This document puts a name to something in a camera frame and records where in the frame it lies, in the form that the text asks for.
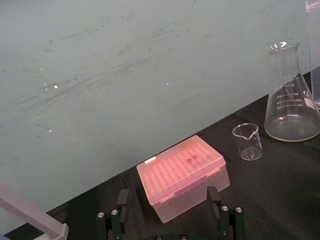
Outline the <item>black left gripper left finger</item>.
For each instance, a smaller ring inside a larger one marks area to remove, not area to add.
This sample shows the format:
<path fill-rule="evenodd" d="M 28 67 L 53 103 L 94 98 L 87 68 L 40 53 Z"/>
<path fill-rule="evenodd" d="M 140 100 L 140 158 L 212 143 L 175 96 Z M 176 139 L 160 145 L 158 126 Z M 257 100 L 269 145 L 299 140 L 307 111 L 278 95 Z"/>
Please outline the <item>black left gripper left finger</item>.
<path fill-rule="evenodd" d="M 122 189 L 116 201 L 116 206 L 109 212 L 99 212 L 96 215 L 97 240 L 123 240 L 125 225 L 128 220 L 129 189 Z"/>

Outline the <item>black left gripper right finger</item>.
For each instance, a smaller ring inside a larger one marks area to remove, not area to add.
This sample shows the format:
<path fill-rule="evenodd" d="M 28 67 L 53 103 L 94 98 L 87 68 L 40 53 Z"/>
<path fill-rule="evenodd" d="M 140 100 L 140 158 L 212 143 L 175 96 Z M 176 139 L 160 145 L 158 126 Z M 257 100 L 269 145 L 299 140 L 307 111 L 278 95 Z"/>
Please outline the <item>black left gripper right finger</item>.
<path fill-rule="evenodd" d="M 230 240 L 231 230 L 233 240 L 243 239 L 243 207 L 234 208 L 222 202 L 218 189 L 215 186 L 208 186 L 206 200 L 217 220 L 219 240 Z"/>

